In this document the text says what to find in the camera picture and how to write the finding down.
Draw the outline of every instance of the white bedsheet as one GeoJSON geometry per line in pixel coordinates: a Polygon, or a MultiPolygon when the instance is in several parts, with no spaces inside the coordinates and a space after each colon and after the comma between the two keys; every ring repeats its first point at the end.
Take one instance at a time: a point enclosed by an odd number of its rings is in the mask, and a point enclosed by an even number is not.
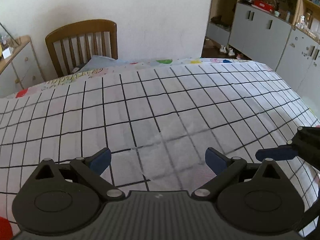
{"type": "MultiPolygon", "coordinates": [[[[125,193],[193,191],[215,176],[207,147],[257,163],[257,150],[316,125],[299,96],[253,61],[133,69],[0,99],[0,216],[19,230],[12,201],[44,158],[67,163],[107,146],[112,161],[102,177],[125,193]]],[[[315,170],[300,158],[278,164],[308,209],[318,194],[315,170]]]]}

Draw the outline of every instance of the bottle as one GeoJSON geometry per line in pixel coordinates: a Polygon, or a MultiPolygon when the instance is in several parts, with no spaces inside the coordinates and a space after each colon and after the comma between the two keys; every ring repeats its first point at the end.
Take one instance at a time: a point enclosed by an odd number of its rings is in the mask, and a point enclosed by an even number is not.
{"type": "Polygon", "coordinates": [[[306,25],[305,22],[304,22],[304,16],[303,16],[303,15],[300,15],[300,17],[299,17],[299,24],[298,24],[297,27],[298,27],[299,29],[303,30],[304,25],[306,25]]]}
{"type": "Polygon", "coordinates": [[[310,20],[311,20],[311,15],[310,15],[310,13],[306,13],[306,16],[305,16],[305,24],[306,24],[306,26],[307,26],[308,28],[309,28],[310,20]]]}
{"type": "Polygon", "coordinates": [[[3,49],[10,47],[9,40],[10,37],[8,35],[4,35],[1,37],[1,45],[3,49]]]}
{"type": "Polygon", "coordinates": [[[287,17],[285,18],[285,21],[286,21],[286,22],[289,22],[289,19],[290,19],[290,12],[288,11],[288,12],[287,12],[287,17]]]}

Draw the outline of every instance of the white dresser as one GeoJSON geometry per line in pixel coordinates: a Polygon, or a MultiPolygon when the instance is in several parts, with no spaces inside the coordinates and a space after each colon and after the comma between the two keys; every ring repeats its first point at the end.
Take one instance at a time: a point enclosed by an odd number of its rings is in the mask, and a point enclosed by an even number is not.
{"type": "Polygon", "coordinates": [[[30,37],[19,41],[12,55],[0,60],[0,98],[45,81],[30,37]]]}

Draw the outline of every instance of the red box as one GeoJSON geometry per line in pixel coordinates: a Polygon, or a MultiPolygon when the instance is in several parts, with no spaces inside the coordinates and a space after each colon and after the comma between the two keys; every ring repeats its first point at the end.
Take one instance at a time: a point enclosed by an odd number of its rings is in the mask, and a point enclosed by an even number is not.
{"type": "Polygon", "coordinates": [[[270,12],[270,10],[274,11],[274,7],[272,5],[267,4],[266,2],[263,2],[261,0],[254,0],[253,4],[255,6],[258,6],[261,9],[264,9],[264,10],[268,11],[268,12],[270,12]]]}

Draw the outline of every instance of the blue gripper pad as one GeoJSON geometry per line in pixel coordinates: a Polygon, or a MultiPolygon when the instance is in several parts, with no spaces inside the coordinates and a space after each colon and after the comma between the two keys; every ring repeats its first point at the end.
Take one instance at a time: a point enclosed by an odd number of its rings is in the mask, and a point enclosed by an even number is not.
{"type": "Polygon", "coordinates": [[[96,174],[101,175],[111,164],[111,151],[103,148],[94,155],[94,159],[90,162],[89,168],[96,174]]]}
{"type": "Polygon", "coordinates": [[[265,158],[272,158],[275,161],[292,160],[298,156],[298,152],[293,150],[290,146],[262,149],[256,152],[256,159],[262,162],[265,158]]]}
{"type": "Polygon", "coordinates": [[[208,148],[205,151],[205,163],[216,174],[220,174],[228,167],[229,158],[223,156],[213,148],[208,148]]]}

